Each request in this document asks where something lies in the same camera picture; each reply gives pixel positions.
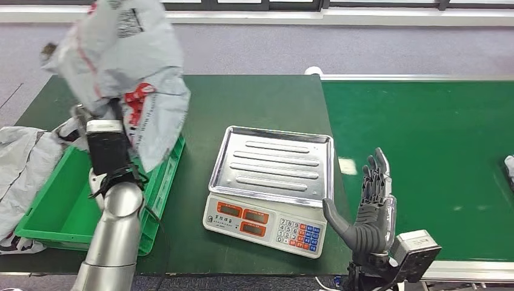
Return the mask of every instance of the green table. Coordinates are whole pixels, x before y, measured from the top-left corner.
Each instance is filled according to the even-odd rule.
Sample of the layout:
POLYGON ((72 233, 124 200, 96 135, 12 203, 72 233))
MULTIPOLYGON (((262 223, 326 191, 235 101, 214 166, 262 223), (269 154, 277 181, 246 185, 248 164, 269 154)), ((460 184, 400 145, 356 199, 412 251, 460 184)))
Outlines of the green table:
MULTIPOLYGON (((503 159, 514 153, 514 82, 440 76, 321 76, 321 85, 317 76, 185 80, 193 92, 186 149, 164 214, 173 234, 169 272, 345 272, 350 253, 332 230, 321 258, 311 260, 203 229, 207 181, 224 129, 234 124, 333 132, 336 153, 358 167, 382 147, 398 198, 397 233, 427 229, 443 246, 424 278, 514 281, 514 193, 502 169, 503 159)), ((73 103, 64 83, 52 78, 19 125, 51 129, 73 103)), ((339 211, 355 215, 361 177, 344 175, 335 182, 339 211)), ((159 234, 138 271, 159 272, 163 248, 159 234)), ((0 271, 72 273, 83 258, 84 253, 64 250, 0 257, 0 271)))
MULTIPOLYGON (((168 273, 299 275, 345 272, 350 251, 332 229, 323 254, 308 259, 210 232, 202 225, 207 185, 219 146, 230 125, 332 135, 317 76, 186 76, 192 91, 182 134, 185 149, 164 211, 171 237, 168 273)), ((65 82, 53 77, 17 125, 52 129, 68 118, 76 101, 65 82)), ((342 215, 349 215, 342 181, 335 181, 342 215)), ((151 254, 140 257, 137 272, 161 273, 165 258, 162 233, 151 254)), ((85 252, 48 249, 34 255, 0 256, 0 272, 76 273, 85 252)))
MULTIPOLYGON (((322 76, 336 151, 363 165, 380 146, 398 199, 396 232, 442 246, 425 278, 514 280, 514 82, 322 76)), ((344 175, 355 215, 361 176, 344 175)))

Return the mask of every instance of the green bin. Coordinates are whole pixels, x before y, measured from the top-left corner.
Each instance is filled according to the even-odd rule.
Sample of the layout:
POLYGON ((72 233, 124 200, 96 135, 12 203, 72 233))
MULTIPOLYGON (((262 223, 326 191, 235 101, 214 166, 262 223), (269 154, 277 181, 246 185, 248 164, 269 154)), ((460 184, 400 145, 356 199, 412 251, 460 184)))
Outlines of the green bin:
MULTIPOLYGON (((184 138, 180 136, 169 157, 147 174, 149 182, 144 191, 145 200, 159 218, 162 217, 184 144, 184 138)), ((135 164, 142 171, 139 161, 135 164)), ((69 147, 21 219, 15 234, 56 249, 86 251, 101 214, 96 201, 87 199, 91 192, 88 183, 90 168, 88 154, 69 147)), ((140 256, 148 255, 152 250, 158 227, 158 222, 148 211, 143 211, 140 256)))

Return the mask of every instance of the weighing scale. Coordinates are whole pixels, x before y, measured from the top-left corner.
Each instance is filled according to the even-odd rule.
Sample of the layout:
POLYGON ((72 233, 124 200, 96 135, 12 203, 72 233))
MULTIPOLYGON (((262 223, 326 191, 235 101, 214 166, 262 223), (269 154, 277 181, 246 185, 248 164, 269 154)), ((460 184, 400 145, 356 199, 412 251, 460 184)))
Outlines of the weighing scale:
POLYGON ((333 199, 333 139, 231 126, 209 182, 206 229, 319 258, 333 199))

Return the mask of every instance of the white plastic bag pile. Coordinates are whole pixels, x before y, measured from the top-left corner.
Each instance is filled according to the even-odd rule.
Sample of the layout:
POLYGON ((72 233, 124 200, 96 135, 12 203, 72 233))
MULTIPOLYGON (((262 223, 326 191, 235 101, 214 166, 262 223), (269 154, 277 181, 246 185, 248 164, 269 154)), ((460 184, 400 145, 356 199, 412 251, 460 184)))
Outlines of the white plastic bag pile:
POLYGON ((0 129, 0 255, 44 249, 12 232, 61 156, 53 133, 31 127, 0 129))

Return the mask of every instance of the humanoid robot hand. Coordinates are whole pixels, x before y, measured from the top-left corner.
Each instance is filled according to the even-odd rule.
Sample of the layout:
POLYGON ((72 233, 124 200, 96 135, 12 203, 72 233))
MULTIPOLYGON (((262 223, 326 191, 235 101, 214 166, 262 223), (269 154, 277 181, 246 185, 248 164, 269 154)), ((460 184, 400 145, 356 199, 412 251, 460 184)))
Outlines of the humanoid robot hand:
POLYGON ((389 162, 380 148, 362 167, 361 202, 351 225, 341 217, 332 199, 323 199, 323 213, 335 232, 355 253, 387 252, 395 239, 396 198, 391 194, 389 162))

